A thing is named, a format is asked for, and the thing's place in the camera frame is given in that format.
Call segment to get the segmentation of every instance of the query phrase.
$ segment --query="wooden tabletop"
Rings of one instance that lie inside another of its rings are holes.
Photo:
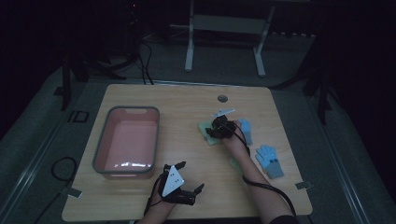
[[[226,95],[228,102],[218,101]],[[107,112],[117,105],[151,105],[160,110],[160,130],[155,174],[146,180],[107,180],[92,169]],[[270,179],[275,187],[289,195],[298,215],[312,212],[306,190],[288,138],[266,88],[222,86],[120,85],[108,86],[78,167],[74,189],[79,199],[69,197],[64,207],[66,221],[135,220],[143,216],[155,179],[165,164],[186,161],[179,170],[185,180],[181,187],[194,190],[205,183],[193,206],[177,205],[169,219],[256,217],[257,210],[242,177],[230,164],[230,153],[222,144],[209,146],[198,130],[198,123],[212,120],[221,108],[234,108],[228,119],[246,119],[251,124],[251,158],[260,145],[276,148],[284,176]]]

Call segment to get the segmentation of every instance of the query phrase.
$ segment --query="person's right hand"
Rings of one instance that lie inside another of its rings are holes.
[[[242,139],[244,139],[244,135],[241,133],[240,127],[241,127],[241,122],[238,120],[233,121],[235,125],[237,126],[235,133],[238,134]],[[245,157],[249,157],[248,152],[245,148],[245,145],[242,143],[242,141],[235,135],[231,138],[223,138],[221,139],[221,142],[230,150],[231,154],[236,160],[242,160]]]

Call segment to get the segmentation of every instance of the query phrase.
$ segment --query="black sleeve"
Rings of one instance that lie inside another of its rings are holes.
[[[276,217],[270,224],[299,224],[297,218],[292,216]]]

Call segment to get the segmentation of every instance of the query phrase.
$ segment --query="person's right arm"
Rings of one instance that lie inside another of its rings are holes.
[[[235,121],[236,125],[240,127],[240,123]],[[242,136],[239,129],[235,131],[239,136]],[[230,139],[222,139],[222,143],[230,150],[234,159],[237,160],[241,167],[243,176],[252,182],[263,183],[270,185],[268,180],[262,175],[256,164],[248,155],[244,144],[233,135]],[[283,198],[276,192],[269,189],[262,189],[247,185],[254,203],[259,209],[260,218],[263,223],[270,223],[276,217],[293,216],[290,208],[283,200]]]

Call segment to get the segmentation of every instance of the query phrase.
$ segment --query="plastic bin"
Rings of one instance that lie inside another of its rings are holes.
[[[154,106],[116,106],[107,114],[93,169],[107,179],[151,178],[160,111]]]

